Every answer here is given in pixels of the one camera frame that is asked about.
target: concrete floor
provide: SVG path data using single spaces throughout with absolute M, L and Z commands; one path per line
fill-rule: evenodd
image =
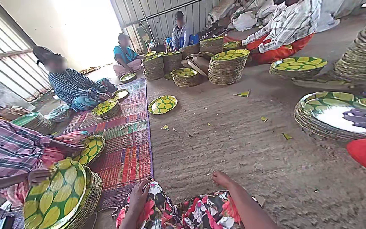
M 323 72 L 328 71 L 365 25 L 366 14 L 345 18 L 316 34 L 297 55 L 329 60 Z M 155 179 L 173 201 L 181 201 L 220 189 L 208 174 L 222 170 L 263 196 L 264 209 L 281 228 L 366 228 L 366 169 L 344 143 L 309 137 L 293 118 L 299 99 L 320 90 L 297 87 L 268 69 L 246 67 L 242 79 L 229 86 L 206 81 L 178 88 L 166 79 L 148 81 L 148 102 L 160 95 L 179 100 L 173 111 L 150 115 Z M 89 75 L 103 76 L 117 80 L 111 66 Z M 249 89 L 249 98 L 232 96 Z M 177 132 L 161 130 L 166 124 Z M 285 140 L 282 132 L 293 139 Z M 100 212 L 95 229 L 114 227 L 111 211 Z

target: red skirt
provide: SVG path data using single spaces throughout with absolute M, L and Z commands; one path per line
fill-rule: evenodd
M 294 55 L 295 53 L 297 53 L 298 51 L 300 51 L 301 49 L 303 49 L 306 44 L 308 44 L 308 42 L 310 41 L 310 39 L 313 37 L 314 34 L 310 34 L 307 37 L 304 37 L 302 39 L 299 39 L 295 42 L 293 42 L 292 44 L 288 44 L 288 45 L 282 45 L 280 48 L 275 49 L 275 50 L 270 50 L 264 53 L 255 53 L 252 54 L 252 60 L 254 60 L 255 62 L 257 62 L 258 64 L 271 64 L 277 60 L 283 59 L 283 58 L 288 58 L 289 56 Z M 266 41 L 264 41 L 264 39 L 267 37 L 268 35 L 263 36 L 260 39 L 257 39 L 249 44 L 247 44 L 247 49 L 248 50 L 253 50 L 258 48 L 258 46 L 260 44 L 267 44 L 270 42 L 270 39 L 267 39 Z M 224 42 L 228 42 L 228 41 L 233 41 L 234 39 L 230 38 L 230 37 L 224 37 Z

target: man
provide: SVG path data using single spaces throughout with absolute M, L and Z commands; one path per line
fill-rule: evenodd
M 190 31 L 184 20 L 183 12 L 177 11 L 175 13 L 176 26 L 172 30 L 172 47 L 173 50 L 179 51 L 189 44 Z
M 287 58 L 306 46 L 316 30 L 322 0 L 277 0 L 269 23 L 242 41 L 258 64 Z
M 129 36 L 127 34 L 119 34 L 119 45 L 114 47 L 114 60 L 117 61 L 113 65 L 115 74 L 121 77 L 127 73 L 133 73 L 141 69 L 144 56 L 138 55 L 129 47 Z
M 117 90 L 108 79 L 91 81 L 78 71 L 67 68 L 67 60 L 60 54 L 54 54 L 47 48 L 37 46 L 33 54 L 46 70 L 49 82 L 56 95 L 76 112 L 91 110 L 100 102 L 112 97 Z

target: person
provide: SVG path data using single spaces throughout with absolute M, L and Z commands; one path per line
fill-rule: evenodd
M 30 185 L 47 179 L 53 163 L 80 151 L 87 131 L 54 138 L 0 119 L 0 195 L 21 206 Z
M 172 30 L 172 48 L 173 51 L 179 51 L 189 44 L 190 31 L 184 20 L 183 12 L 175 13 L 176 26 Z
M 214 172 L 211 179 L 228 191 L 196 196 L 179 205 L 172 205 L 158 182 L 141 181 L 125 198 L 116 228 L 278 229 L 256 199 L 227 174 Z
M 269 23 L 242 40 L 258 64 L 287 58 L 303 49 L 313 37 L 322 0 L 277 0 Z
M 117 87 L 106 78 L 94 82 L 67 68 L 66 58 L 47 48 L 37 46 L 33 54 L 38 59 L 36 64 L 42 63 L 49 71 L 48 79 L 56 95 L 76 112 L 93 109 L 117 91 Z
M 139 71 L 142 60 L 145 59 L 144 56 L 138 55 L 129 48 L 129 40 L 130 38 L 127 34 L 119 34 L 119 45 L 114 47 L 114 60 L 117 62 L 113 65 L 113 68 L 118 77 Z

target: colorful striped mat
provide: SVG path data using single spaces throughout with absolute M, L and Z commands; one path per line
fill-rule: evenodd
M 115 117 L 97 120 L 86 111 L 75 116 L 63 132 L 86 130 L 105 138 L 105 149 L 91 166 L 103 180 L 100 209 L 121 205 L 137 181 L 153 178 L 145 78 L 118 86 L 124 88 L 129 95 L 120 101 L 121 111 Z M 126 123 L 133 125 L 119 130 Z

